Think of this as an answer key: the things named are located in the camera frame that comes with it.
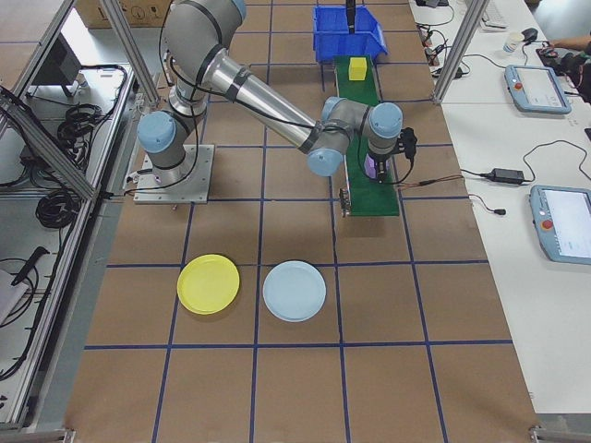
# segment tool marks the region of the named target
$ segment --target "blue bin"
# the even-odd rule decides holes
[[[315,6],[314,51],[317,62],[330,62],[336,55],[369,55],[375,60],[388,48],[381,25],[365,6],[356,7],[355,34],[349,34],[345,6]]]

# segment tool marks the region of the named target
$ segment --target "robotic arm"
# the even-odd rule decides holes
[[[354,133],[368,138],[367,174],[383,181],[386,161],[401,152],[402,112],[392,103],[375,107],[331,97],[315,121],[228,55],[235,30],[246,18],[244,0],[176,0],[163,35],[181,72],[168,112],[145,116],[139,140],[161,173],[163,185],[187,173],[183,141],[205,115],[208,91],[243,105],[264,125],[308,156],[312,172],[334,174]]]

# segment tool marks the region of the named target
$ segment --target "green conveyor belt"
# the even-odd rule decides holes
[[[364,81],[349,80],[350,58],[348,56],[334,58],[339,97],[370,106],[377,105],[380,100],[376,91],[371,58],[366,57],[368,60],[368,74]],[[360,149],[357,148],[358,146],[357,137],[355,137],[346,155],[348,197],[350,201],[349,215],[365,217],[400,215],[398,196],[395,189],[392,186],[369,180],[359,168],[359,163],[363,167],[363,162],[368,153],[367,139],[365,137],[361,138]]]

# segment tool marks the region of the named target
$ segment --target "yellow cube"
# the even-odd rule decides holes
[[[349,80],[363,81],[368,73],[366,57],[351,57],[349,60]]]

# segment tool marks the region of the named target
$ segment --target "cardboard box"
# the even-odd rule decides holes
[[[132,28],[160,28],[170,0],[120,0]],[[78,0],[76,10],[89,30],[111,28],[99,0]]]

